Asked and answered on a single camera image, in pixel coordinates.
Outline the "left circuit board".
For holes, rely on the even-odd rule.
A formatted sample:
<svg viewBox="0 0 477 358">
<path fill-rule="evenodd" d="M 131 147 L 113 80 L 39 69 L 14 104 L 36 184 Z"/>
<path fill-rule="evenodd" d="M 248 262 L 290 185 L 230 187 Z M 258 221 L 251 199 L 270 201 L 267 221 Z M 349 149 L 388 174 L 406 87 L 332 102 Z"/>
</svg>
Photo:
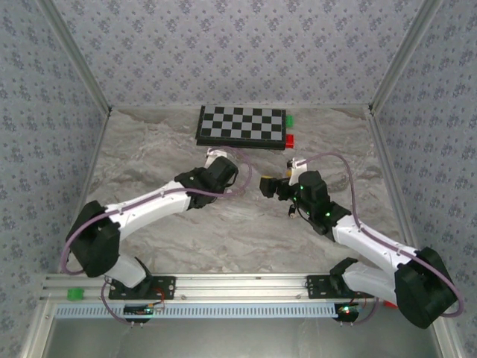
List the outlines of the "left circuit board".
<svg viewBox="0 0 477 358">
<path fill-rule="evenodd" d="M 123 315 L 153 315 L 153 304 L 126 304 L 123 309 Z"/>
</svg>

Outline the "black and grey chessboard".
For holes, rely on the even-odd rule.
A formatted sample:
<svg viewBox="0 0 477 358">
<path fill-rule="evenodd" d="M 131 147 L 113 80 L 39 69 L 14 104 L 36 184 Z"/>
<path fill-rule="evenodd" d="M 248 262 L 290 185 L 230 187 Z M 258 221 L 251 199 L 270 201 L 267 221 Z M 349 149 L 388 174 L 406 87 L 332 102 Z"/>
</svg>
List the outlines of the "black and grey chessboard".
<svg viewBox="0 0 477 358">
<path fill-rule="evenodd" d="M 196 144 L 282 151 L 288 134 L 286 116 L 283 109 L 204 105 Z"/>
</svg>

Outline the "circuit board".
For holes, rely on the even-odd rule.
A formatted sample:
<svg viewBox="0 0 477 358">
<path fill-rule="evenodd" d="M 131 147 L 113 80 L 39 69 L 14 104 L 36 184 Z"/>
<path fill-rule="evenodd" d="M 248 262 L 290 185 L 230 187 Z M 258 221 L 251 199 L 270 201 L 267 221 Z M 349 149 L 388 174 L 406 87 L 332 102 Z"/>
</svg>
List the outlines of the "circuit board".
<svg viewBox="0 0 477 358">
<path fill-rule="evenodd" d="M 153 315 L 153 304 L 126 304 L 123 309 L 123 315 Z"/>
<path fill-rule="evenodd" d="M 358 304 L 335 304 L 336 317 L 334 319 L 343 323 L 354 323 L 358 317 L 361 308 Z"/>
</svg>

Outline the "aluminium corner post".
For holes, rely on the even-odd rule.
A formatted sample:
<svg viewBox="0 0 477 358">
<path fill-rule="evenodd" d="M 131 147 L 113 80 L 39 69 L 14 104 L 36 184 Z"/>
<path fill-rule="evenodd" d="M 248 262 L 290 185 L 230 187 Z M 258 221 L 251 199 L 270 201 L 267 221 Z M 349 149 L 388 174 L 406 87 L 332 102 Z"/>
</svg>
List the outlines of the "aluminium corner post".
<svg viewBox="0 0 477 358">
<path fill-rule="evenodd" d="M 55 36 L 58 38 L 64 52 L 69 57 L 79 78 L 83 81 L 92 100 L 98 105 L 101 112 L 109 116 L 111 108 L 103 94 L 103 91 L 89 68 L 86 58 L 83 56 L 79 46 L 75 42 L 72 32 L 63 20 L 60 11 L 57 9 L 53 0 L 35 0 L 42 11 Z"/>
<path fill-rule="evenodd" d="M 383 108 L 442 4 L 443 0 L 423 0 L 370 102 L 373 116 Z"/>
</svg>

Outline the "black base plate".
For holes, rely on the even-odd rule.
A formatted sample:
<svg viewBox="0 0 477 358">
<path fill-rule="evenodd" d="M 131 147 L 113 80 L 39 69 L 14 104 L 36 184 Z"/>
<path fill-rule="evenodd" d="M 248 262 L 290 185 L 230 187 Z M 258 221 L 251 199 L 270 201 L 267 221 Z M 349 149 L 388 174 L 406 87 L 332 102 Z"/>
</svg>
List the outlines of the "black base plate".
<svg viewBox="0 0 477 358">
<path fill-rule="evenodd" d="M 355 296 L 354 291 L 338 275 L 308 275 L 305 287 L 310 299 L 348 299 Z"/>
<path fill-rule="evenodd" d="M 174 276 L 149 276 L 133 288 L 125 286 L 118 280 L 112 280 L 108 298 L 123 301 L 173 300 L 175 289 L 176 277 Z"/>
</svg>

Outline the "aluminium lower frame profile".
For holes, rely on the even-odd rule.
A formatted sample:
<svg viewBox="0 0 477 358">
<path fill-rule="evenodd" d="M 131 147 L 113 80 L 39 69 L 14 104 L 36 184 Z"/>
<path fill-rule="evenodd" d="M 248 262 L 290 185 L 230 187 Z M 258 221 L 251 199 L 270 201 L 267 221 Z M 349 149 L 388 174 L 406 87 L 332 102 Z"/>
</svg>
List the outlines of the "aluminium lower frame profile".
<svg viewBox="0 0 477 358">
<path fill-rule="evenodd" d="M 447 318 L 438 318 L 433 329 L 443 358 L 467 358 L 454 323 Z"/>
<path fill-rule="evenodd" d="M 42 358 L 53 324 L 55 310 L 56 304 L 48 301 L 41 301 L 37 305 L 20 358 Z"/>
</svg>

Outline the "aluminium table edge profile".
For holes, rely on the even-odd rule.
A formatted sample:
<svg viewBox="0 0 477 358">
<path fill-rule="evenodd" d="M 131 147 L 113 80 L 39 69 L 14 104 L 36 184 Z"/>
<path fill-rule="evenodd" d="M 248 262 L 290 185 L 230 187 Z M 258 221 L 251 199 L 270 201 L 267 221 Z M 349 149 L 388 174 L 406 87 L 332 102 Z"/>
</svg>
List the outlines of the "aluminium table edge profile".
<svg viewBox="0 0 477 358">
<path fill-rule="evenodd" d="M 370 134 L 376 148 L 377 157 L 382 167 L 382 175 L 397 220 L 400 236 L 407 245 L 419 248 L 420 243 L 412 227 L 409 211 L 406 207 L 405 198 L 395 172 L 391 154 L 386 145 L 385 136 L 383 135 L 378 120 L 372 113 L 367 116 L 367 120 L 369 122 Z"/>
<path fill-rule="evenodd" d="M 99 152 L 100 152 L 100 149 L 101 149 L 101 144 L 103 142 L 104 134 L 105 134 L 105 131 L 107 129 L 107 124 L 108 124 L 108 121 L 111 117 L 112 111 L 113 111 L 113 109 L 111 107 L 109 107 L 108 111 L 107 111 L 107 114 L 105 115 L 103 124 L 101 125 L 101 129 L 98 132 L 98 140 L 95 144 L 95 147 L 94 147 L 94 150 L 93 150 L 93 153 L 92 153 L 92 159 L 90 160 L 90 163 L 89 163 L 88 172 L 86 174 L 86 180 L 84 182 L 83 189 L 82 189 L 81 194 L 80 194 L 80 202 L 79 202 L 79 205 L 78 205 L 78 207 L 75 211 L 75 220 L 73 221 L 72 229 L 70 230 L 70 234 L 67 236 L 67 240 L 64 243 L 64 248 L 63 248 L 63 251 L 62 251 L 61 256 L 60 256 L 60 270 L 59 270 L 59 273 L 61 273 L 61 274 L 67 274 L 68 276 L 76 276 L 76 275 L 79 275 L 79 274 L 83 273 L 83 269 L 81 269 L 80 271 L 71 271 L 68 268 L 67 264 L 68 264 L 68 261 L 69 261 L 69 255 L 72 252 L 71 251 L 71 246 L 72 246 L 73 242 L 80 236 L 82 231 L 86 227 L 89 226 L 89 219 L 87 219 L 85 222 L 83 222 L 82 224 L 79 224 L 76 228 L 74 228 L 75 223 L 77 222 L 78 217 L 80 216 L 80 214 L 83 210 L 83 206 L 86 203 L 86 199 L 87 199 L 87 196 L 89 194 L 89 188 L 90 188 L 90 184 L 92 182 L 92 177 L 94 175 L 95 165 L 96 165 L 97 160 L 98 160 L 98 155 L 99 155 Z"/>
</svg>

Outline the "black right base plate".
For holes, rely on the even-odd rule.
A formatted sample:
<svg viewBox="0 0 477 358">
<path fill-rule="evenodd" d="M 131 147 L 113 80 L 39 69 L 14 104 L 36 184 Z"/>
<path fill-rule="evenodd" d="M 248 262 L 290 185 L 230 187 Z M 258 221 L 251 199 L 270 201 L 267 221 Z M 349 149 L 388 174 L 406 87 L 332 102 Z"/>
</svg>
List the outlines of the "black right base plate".
<svg viewBox="0 0 477 358">
<path fill-rule="evenodd" d="M 354 291 L 338 275 L 308 275 L 305 287 L 310 299 L 348 299 L 355 296 Z"/>
</svg>

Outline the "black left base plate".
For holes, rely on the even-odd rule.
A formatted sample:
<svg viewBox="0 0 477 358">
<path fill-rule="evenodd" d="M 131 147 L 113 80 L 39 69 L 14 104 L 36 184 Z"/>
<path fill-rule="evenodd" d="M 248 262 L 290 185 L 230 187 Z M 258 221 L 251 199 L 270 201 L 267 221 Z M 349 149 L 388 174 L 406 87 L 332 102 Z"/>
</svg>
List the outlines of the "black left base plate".
<svg viewBox="0 0 477 358">
<path fill-rule="evenodd" d="M 123 301 L 173 300 L 175 289 L 176 277 L 174 276 L 149 276 L 133 288 L 125 286 L 118 280 L 112 280 L 108 298 Z"/>
</svg>

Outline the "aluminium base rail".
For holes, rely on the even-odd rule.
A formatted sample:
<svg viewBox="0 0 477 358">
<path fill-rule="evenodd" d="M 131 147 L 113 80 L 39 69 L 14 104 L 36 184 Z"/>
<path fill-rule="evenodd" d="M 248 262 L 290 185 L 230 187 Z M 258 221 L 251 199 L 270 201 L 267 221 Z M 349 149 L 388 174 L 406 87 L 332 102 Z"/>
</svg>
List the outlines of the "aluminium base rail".
<svg viewBox="0 0 477 358">
<path fill-rule="evenodd" d="M 310 299 L 305 287 L 308 275 L 322 274 L 160 274 L 176 277 L 176 289 L 173 300 L 168 303 L 255 303 L 255 302 L 295 302 L 323 301 L 344 302 L 355 298 L 362 300 L 376 296 L 383 301 L 397 303 L 391 281 L 379 277 L 377 281 L 370 276 L 359 278 L 357 283 L 347 286 L 355 296 L 348 299 Z M 110 300 L 108 294 L 112 284 L 107 285 L 104 297 L 112 303 L 152 303 L 158 301 Z"/>
</svg>

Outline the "right circuit board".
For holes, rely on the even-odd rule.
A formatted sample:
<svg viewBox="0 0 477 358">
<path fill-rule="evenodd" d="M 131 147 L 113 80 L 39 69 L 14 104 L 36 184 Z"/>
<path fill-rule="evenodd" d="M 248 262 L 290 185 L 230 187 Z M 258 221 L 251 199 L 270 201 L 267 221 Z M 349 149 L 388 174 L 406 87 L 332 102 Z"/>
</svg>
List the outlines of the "right circuit board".
<svg viewBox="0 0 477 358">
<path fill-rule="evenodd" d="M 354 323 L 358 317 L 361 308 L 358 304 L 335 304 L 336 317 L 334 319 L 343 323 Z"/>
</svg>

